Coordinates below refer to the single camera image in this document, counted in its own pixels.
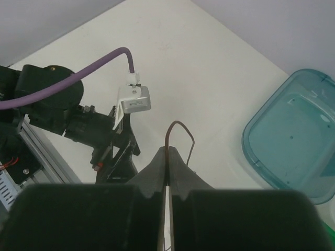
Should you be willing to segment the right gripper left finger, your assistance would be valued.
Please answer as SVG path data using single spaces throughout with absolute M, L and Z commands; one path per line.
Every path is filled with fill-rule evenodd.
M 1 250 L 162 250 L 165 150 L 125 184 L 24 189 L 1 230 Z

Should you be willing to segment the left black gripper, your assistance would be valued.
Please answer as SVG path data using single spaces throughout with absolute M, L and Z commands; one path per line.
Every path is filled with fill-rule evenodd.
M 90 128 L 88 136 L 94 149 L 91 164 L 96 171 L 96 183 L 126 183 L 138 171 L 132 156 L 138 156 L 139 149 L 130 123 L 130 114 L 124 115 L 116 129 L 116 107 L 109 115 L 95 111 L 90 106 Z

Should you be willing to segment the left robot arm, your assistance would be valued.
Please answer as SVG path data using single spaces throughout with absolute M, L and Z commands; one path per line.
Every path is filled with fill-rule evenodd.
M 18 172 L 37 163 L 24 146 L 24 120 L 31 126 L 92 148 L 90 164 L 96 183 L 125 183 L 137 174 L 133 156 L 140 154 L 130 115 L 146 105 L 147 91 L 138 83 L 122 86 L 109 114 L 83 106 L 82 79 L 66 67 L 1 67 L 1 169 Z

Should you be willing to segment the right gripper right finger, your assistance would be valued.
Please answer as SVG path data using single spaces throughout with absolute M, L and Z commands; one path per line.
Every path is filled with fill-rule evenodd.
M 215 189 L 174 147 L 168 166 L 173 250 L 334 250 L 304 194 Z

